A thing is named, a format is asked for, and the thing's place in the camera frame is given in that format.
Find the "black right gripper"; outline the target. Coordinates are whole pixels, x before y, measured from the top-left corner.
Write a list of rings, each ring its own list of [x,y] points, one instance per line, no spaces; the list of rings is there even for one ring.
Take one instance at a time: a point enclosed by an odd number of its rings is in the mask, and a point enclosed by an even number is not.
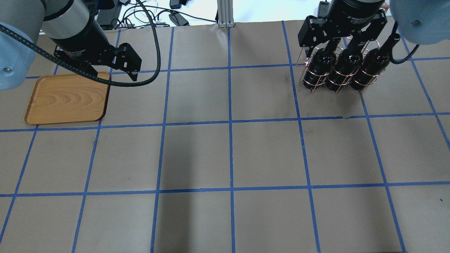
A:
[[[310,57],[317,45],[332,37],[351,35],[348,53],[362,54],[366,44],[376,40],[387,24],[387,16],[381,9],[383,3],[384,0],[332,0],[324,19],[313,15],[305,18],[298,33],[299,46]]]

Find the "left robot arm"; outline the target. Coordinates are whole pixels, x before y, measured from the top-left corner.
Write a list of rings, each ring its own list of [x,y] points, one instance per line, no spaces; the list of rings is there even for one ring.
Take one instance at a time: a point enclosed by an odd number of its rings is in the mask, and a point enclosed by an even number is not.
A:
[[[130,44],[109,43],[82,0],[2,0],[2,91],[22,85],[37,54],[90,79],[98,65],[137,81],[142,63]]]

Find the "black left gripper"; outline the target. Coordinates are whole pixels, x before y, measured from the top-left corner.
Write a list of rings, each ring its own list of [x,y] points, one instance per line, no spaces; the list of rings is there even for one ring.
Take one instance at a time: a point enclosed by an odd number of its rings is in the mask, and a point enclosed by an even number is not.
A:
[[[94,71],[94,65],[121,70],[137,81],[142,59],[129,43],[113,47],[100,25],[90,16],[86,26],[66,39],[53,39],[54,56],[83,71]]]

